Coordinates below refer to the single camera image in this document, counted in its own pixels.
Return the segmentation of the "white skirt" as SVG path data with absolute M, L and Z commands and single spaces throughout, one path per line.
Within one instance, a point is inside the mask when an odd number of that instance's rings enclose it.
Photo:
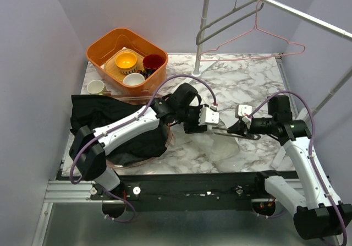
M 218 126 L 203 133 L 190 134 L 189 137 L 220 172 L 234 169 L 232 162 L 240 153 L 240 146 L 235 137 L 227 133 L 226 124 L 221 119 Z

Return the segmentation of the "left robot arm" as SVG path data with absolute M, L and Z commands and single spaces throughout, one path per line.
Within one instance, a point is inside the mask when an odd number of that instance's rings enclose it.
M 110 199 L 121 195 L 122 186 L 114 170 L 106 164 L 106 156 L 125 142 L 140 134 L 156 129 L 159 125 L 182 123 L 192 133 L 202 133 L 218 114 L 208 105 L 190 105 L 198 97 L 189 84 L 182 84 L 165 97 L 152 97 L 147 105 L 135 113 L 112 124 L 91 130 L 81 127 L 70 149 L 73 168 L 81 173 L 81 179 L 95 181 L 103 187 L 103 193 Z

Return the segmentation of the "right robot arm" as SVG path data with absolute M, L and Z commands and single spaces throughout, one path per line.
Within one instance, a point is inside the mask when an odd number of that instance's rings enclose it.
M 342 202 L 326 176 L 314 149 L 315 128 L 308 128 L 302 119 L 293 119 L 290 91 L 277 92 L 256 109 L 248 105 L 236 108 L 238 121 L 228 128 L 229 134 L 245 139 L 267 135 L 278 141 L 290 157 L 302 185 L 299 194 L 276 171 L 258 173 L 254 193 L 264 198 L 275 197 L 292 215 L 295 229 L 304 240 L 343 236 L 347 244 L 347 226 L 351 222 L 351 204 Z M 256 118 L 267 106 L 268 117 Z

